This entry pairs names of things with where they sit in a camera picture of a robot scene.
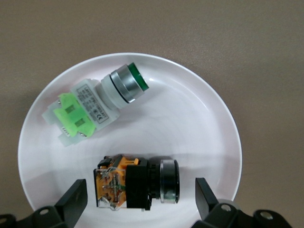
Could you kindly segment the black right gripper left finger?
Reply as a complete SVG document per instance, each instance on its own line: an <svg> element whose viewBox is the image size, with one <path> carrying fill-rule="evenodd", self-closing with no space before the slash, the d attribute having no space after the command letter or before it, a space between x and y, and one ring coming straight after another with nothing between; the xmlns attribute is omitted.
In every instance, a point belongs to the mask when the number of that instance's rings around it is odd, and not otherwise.
<svg viewBox="0 0 304 228"><path fill-rule="evenodd" d="M44 206L17 221L12 214L1 214L2 228L73 228L87 206L85 179L76 180L54 206Z"/></svg>

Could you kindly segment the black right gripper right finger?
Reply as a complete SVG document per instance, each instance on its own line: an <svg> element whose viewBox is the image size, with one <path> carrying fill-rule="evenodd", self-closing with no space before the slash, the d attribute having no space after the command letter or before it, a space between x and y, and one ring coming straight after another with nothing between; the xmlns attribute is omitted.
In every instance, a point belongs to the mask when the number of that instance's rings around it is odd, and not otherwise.
<svg viewBox="0 0 304 228"><path fill-rule="evenodd" d="M219 202L205 178L195 179L195 200L201 219L195 228L290 228L279 213L260 209L253 216L233 206L233 202Z"/></svg>

